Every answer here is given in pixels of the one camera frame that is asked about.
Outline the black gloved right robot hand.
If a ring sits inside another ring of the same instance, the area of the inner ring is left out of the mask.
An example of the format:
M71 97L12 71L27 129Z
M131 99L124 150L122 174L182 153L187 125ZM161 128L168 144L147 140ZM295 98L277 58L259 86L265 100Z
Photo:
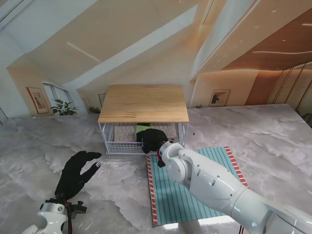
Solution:
M137 142L142 142L142 151L148 154L156 152L165 142L168 141L166 134L158 129L146 129L136 134Z

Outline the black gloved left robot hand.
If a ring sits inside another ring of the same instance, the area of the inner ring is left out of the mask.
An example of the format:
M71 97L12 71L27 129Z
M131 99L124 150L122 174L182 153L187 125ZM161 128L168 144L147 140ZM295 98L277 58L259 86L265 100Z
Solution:
M65 164L58 185L55 190L55 197L69 200L76 196L84 185L100 168L101 163L95 162L86 172L81 174L81 169L88 161L99 159L101 153L79 151L73 155Z

